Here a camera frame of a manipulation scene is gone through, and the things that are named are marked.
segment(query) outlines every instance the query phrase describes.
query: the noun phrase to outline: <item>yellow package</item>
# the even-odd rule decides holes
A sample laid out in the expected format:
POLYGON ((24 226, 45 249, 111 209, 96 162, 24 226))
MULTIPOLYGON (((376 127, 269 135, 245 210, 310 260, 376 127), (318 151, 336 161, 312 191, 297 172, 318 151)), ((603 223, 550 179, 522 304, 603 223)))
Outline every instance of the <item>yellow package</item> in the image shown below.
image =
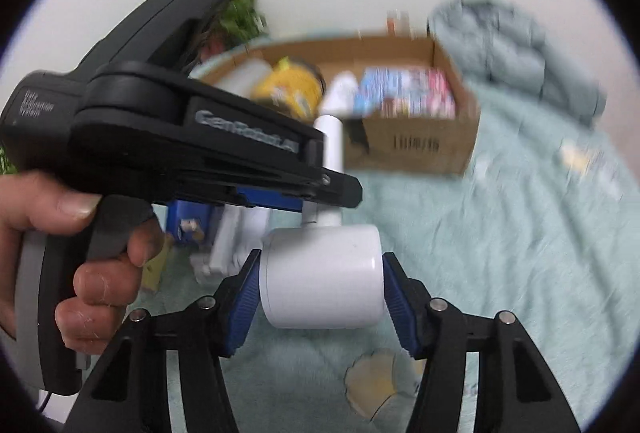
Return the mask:
POLYGON ((166 259, 173 244, 174 238, 171 235, 164 235, 164 246, 160 254, 145 263, 142 268, 141 286, 143 289, 151 292, 158 291, 162 272, 164 272, 164 267, 166 266, 166 259))
POLYGON ((281 59, 254 88, 250 99, 299 120, 313 120, 324 94, 324 79, 312 66, 281 59))

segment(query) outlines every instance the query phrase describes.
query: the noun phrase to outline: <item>finger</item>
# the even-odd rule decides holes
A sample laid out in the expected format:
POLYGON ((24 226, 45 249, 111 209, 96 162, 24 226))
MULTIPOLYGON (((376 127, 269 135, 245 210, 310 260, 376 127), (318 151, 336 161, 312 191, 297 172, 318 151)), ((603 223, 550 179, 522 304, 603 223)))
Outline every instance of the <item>finger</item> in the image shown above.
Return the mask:
POLYGON ((82 263, 74 274, 74 291, 88 305, 126 306, 135 301, 142 269, 127 254, 82 263))
POLYGON ((154 215, 145 223, 137 226, 129 238, 127 254, 133 265, 142 267, 147 261, 162 251, 164 234, 154 215))
POLYGON ((65 346, 75 352, 86 353, 88 355, 102 355, 109 341, 98 339, 67 339, 65 346))
POLYGON ((71 191, 40 172, 0 177, 0 307, 9 312, 14 305, 21 232, 34 227, 59 235, 78 233, 92 220, 98 201, 100 196, 71 191))
POLYGON ((77 339, 108 341, 122 323, 124 311, 124 307, 87 305, 76 297, 60 302, 55 317, 65 344, 77 339))
POLYGON ((78 193, 42 172, 0 177, 0 224, 75 235, 93 218, 99 194, 78 193))

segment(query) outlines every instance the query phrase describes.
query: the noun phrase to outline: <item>white plastic pipe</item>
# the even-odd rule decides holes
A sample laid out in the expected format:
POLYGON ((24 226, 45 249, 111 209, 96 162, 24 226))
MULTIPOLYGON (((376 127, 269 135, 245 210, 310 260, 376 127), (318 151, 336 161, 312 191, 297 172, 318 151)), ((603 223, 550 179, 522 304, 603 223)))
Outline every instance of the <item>white plastic pipe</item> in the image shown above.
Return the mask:
MULTIPOLYGON (((342 122, 332 115, 321 115, 316 119, 314 127, 324 133, 322 164, 332 171, 344 172, 342 122)), ((315 202, 303 202, 302 225, 304 227, 339 227, 342 225, 342 209, 315 202)))
POLYGON ((207 265, 209 274, 222 274, 225 277, 237 274, 233 269, 232 258, 238 241, 241 217, 242 207, 225 206, 225 212, 220 219, 216 239, 209 255, 209 264, 207 265))
POLYGON ((249 253, 262 248, 262 240, 267 234, 271 209, 267 207, 243 207, 236 249, 232 258, 232 274, 242 269, 249 253))

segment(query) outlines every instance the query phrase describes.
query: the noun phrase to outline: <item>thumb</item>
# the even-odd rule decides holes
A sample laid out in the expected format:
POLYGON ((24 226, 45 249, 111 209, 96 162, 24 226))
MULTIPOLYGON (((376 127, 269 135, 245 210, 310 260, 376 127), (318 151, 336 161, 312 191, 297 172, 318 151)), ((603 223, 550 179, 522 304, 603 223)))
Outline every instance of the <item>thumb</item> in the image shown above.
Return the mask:
POLYGON ((93 219, 99 194, 78 193, 42 172, 0 177, 0 228, 74 235, 93 219))

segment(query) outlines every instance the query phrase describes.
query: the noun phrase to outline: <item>colorful packaging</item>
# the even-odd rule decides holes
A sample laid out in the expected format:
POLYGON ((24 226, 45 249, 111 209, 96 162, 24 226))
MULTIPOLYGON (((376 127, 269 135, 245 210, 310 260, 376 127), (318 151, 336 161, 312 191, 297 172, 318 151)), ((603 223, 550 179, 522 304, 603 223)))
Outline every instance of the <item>colorful packaging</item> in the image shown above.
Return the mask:
POLYGON ((456 104, 444 73, 434 68, 367 68, 354 99, 354 114, 455 118, 456 104))

